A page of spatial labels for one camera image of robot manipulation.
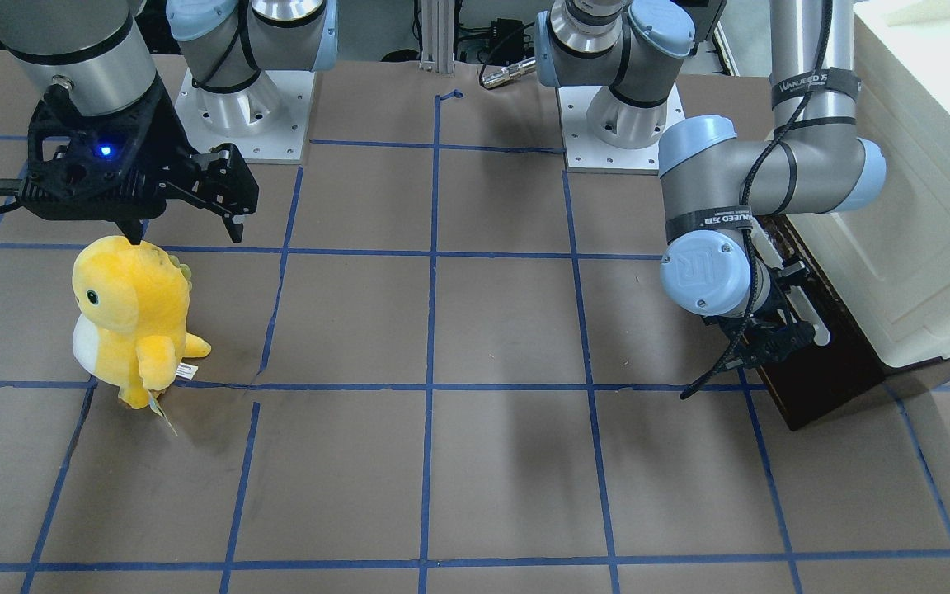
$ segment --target white container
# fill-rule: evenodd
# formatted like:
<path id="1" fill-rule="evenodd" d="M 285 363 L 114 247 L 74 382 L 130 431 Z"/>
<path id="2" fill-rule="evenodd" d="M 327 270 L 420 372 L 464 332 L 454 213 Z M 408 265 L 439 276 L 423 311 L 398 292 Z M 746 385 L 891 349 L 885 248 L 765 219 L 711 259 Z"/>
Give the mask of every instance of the white container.
<path id="1" fill-rule="evenodd" d="M 861 136 L 886 187 L 853 213 L 792 215 L 878 356 L 950 357 L 950 0 L 856 4 Z"/>

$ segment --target table surface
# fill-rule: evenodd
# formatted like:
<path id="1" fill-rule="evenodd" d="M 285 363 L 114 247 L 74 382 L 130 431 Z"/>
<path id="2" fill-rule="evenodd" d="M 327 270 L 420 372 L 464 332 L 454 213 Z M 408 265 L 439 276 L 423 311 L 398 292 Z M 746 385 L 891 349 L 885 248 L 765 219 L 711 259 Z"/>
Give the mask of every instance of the table surface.
<path id="1" fill-rule="evenodd" d="M 0 592 L 950 592 L 950 384 L 797 433 L 753 375 L 680 402 L 724 339 L 660 287 L 656 178 L 565 172 L 553 91 L 475 76 L 339 64 L 244 243 L 151 222 L 214 347 L 178 436 L 69 349 L 113 227 L 1 215 Z M 678 87 L 772 127 L 763 79 Z M 0 53 L 0 177 L 36 101 Z"/>

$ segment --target yellow plush toy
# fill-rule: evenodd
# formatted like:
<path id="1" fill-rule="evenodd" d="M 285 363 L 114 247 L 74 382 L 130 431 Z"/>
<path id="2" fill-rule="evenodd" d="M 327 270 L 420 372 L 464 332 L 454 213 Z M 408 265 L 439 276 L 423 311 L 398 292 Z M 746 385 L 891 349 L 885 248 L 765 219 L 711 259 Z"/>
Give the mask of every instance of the yellow plush toy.
<path id="1" fill-rule="evenodd" d="M 186 333 L 189 267 L 161 248 L 122 237 L 87 245 L 72 269 L 72 291 L 82 314 L 72 353 L 99 380 L 120 386 L 131 408 L 151 407 L 170 386 L 182 357 L 211 352 L 203 338 Z"/>

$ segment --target white belly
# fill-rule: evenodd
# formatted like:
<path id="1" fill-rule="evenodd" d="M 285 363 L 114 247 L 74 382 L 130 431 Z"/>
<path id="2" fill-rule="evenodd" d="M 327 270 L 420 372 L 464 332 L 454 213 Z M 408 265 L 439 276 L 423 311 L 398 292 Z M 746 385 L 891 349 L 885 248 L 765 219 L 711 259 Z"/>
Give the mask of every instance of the white belly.
<path id="1" fill-rule="evenodd" d="M 72 354 L 90 375 L 94 375 L 94 367 L 97 365 L 97 347 L 97 327 L 87 316 L 79 314 L 75 330 L 72 330 Z"/>

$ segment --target metal connector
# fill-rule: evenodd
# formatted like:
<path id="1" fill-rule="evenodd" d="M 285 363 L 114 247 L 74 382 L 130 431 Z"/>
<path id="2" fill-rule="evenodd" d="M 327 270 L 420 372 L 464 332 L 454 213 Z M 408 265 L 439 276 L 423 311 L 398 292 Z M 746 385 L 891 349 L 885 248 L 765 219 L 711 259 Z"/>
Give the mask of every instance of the metal connector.
<path id="1" fill-rule="evenodd" d="M 496 89 L 502 84 L 511 83 L 524 74 L 538 70 L 538 58 L 525 58 L 512 65 L 506 65 L 497 72 L 490 72 L 482 78 L 482 85 L 487 89 Z"/>

